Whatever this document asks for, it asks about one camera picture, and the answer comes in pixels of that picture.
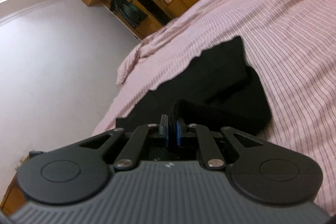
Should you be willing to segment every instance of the black bag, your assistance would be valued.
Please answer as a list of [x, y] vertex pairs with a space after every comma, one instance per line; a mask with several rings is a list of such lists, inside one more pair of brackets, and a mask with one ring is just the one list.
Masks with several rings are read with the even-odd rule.
[[110, 10], [117, 10], [133, 27], [136, 28], [147, 17], [147, 14], [128, 0], [112, 0]]

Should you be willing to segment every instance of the pink striped bedsheet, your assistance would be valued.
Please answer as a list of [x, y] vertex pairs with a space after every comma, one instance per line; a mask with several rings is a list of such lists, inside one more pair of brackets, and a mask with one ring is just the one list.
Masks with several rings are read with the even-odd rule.
[[122, 89], [94, 134], [114, 128], [116, 117], [202, 50], [237, 35], [273, 114], [260, 136], [319, 163], [324, 180], [315, 202], [335, 214], [336, 0], [200, 0], [123, 61]]

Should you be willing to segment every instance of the folded black garment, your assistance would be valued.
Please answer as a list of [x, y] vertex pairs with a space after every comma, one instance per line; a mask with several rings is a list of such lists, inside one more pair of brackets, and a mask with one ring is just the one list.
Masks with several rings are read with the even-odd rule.
[[169, 113], [170, 131], [177, 115], [211, 130], [232, 126], [253, 135], [268, 124], [270, 109], [257, 73], [245, 64], [241, 37], [204, 50], [182, 73], [147, 92], [117, 127], [134, 131]]

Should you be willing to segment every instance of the striped fabric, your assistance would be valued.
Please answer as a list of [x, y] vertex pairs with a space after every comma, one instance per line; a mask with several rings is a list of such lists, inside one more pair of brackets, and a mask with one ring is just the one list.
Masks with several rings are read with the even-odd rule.
[[202, 50], [237, 35], [273, 114], [261, 137], [319, 163], [324, 181], [315, 201], [336, 213], [336, 0], [200, 0], [124, 60], [122, 89], [94, 134], [113, 128]]

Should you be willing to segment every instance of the white logo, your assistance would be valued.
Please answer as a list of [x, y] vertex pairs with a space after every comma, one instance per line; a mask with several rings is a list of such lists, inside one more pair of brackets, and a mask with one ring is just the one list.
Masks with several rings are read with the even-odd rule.
[[172, 162], [170, 162], [170, 163], [168, 163], [168, 164], [165, 164], [165, 166], [166, 167], [168, 167], [168, 168], [171, 168], [171, 167], [173, 167], [175, 164], [173, 164]]

